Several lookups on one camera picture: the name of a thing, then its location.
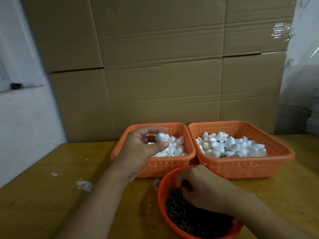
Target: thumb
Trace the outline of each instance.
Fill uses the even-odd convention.
[[[169,142],[156,142],[146,145],[146,155],[152,157],[153,155],[165,150],[169,147]]]
[[[189,189],[185,188],[185,187],[181,187],[181,192],[183,193],[183,196],[184,196],[185,200],[187,200],[188,202],[192,203],[191,202],[191,194],[192,194],[192,192]]]

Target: clear tape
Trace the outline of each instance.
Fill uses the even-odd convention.
[[[274,39],[286,38],[289,41],[292,37],[292,26],[289,23],[276,23],[271,34]]]

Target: rectangular basket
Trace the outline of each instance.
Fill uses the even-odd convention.
[[[188,125],[199,162],[228,179],[263,178],[273,176],[284,161],[295,158],[295,153],[254,125],[244,121],[199,122]],[[201,152],[196,138],[204,132],[225,132],[234,138],[248,137],[264,144],[269,156],[246,158],[212,158]]]
[[[126,128],[120,140],[116,144],[111,153],[111,160],[114,161],[118,156],[122,145],[126,139],[127,134],[137,128],[144,126],[164,126],[167,128],[167,133],[170,136],[180,137],[184,136],[184,149],[188,154],[186,156],[177,157],[152,157],[138,172],[137,178],[158,178],[164,177],[168,172],[178,167],[188,165],[189,161],[195,157],[196,151],[192,139],[185,124],[179,122],[171,123],[150,123],[150,124],[136,124]]]

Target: orange plastic basket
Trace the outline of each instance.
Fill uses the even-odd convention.
[[[111,153],[111,160],[114,161],[118,156],[122,145],[126,139],[127,134],[137,128],[143,126],[164,126],[167,128],[167,133],[170,136],[180,137],[184,136],[184,150],[188,154],[186,156],[177,157],[152,157],[138,172],[137,178],[158,178],[165,176],[168,172],[175,168],[188,165],[189,161],[195,157],[196,151],[192,139],[185,124],[179,122],[171,123],[150,123],[150,124],[136,124],[126,128],[120,140],[116,144]]]
[[[210,170],[217,171],[226,178],[263,178],[271,177],[279,170],[285,160],[295,158],[295,153],[285,145],[273,139],[254,125],[244,121],[199,122],[188,125],[195,145],[199,162]],[[225,132],[234,138],[256,140],[264,144],[269,156],[246,158],[212,158],[202,153],[196,138],[204,132]]]
[[[157,190],[157,199],[158,199],[158,203],[159,203],[159,209],[164,217],[164,219],[166,220],[166,222],[170,225],[170,227],[179,235],[181,235],[183,238],[186,239],[200,239],[199,237],[195,237],[192,236],[188,233],[186,233],[185,231],[181,230],[180,228],[178,228],[168,217],[167,213],[166,213],[166,200],[171,192],[172,189],[176,189],[176,177],[179,173],[179,171],[181,169],[186,169],[189,167],[193,167],[191,165],[188,166],[183,166],[181,168],[177,168],[174,169],[173,171],[169,172],[167,175],[165,175],[165,177],[161,180],[160,184],[159,184],[159,188]],[[232,239],[235,238],[239,232],[241,231],[243,224],[238,221],[237,219],[233,220],[233,227],[230,229],[229,233],[224,236],[221,237],[219,239]]]

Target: table surface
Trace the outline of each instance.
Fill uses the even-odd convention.
[[[268,179],[232,180],[255,193],[287,219],[319,237],[319,137],[274,136],[292,148],[286,162]],[[110,166],[116,142],[65,143],[0,189],[0,238],[53,238]],[[125,189],[108,238],[180,238],[162,218],[154,179],[135,179]],[[255,238],[243,228],[237,238]]]

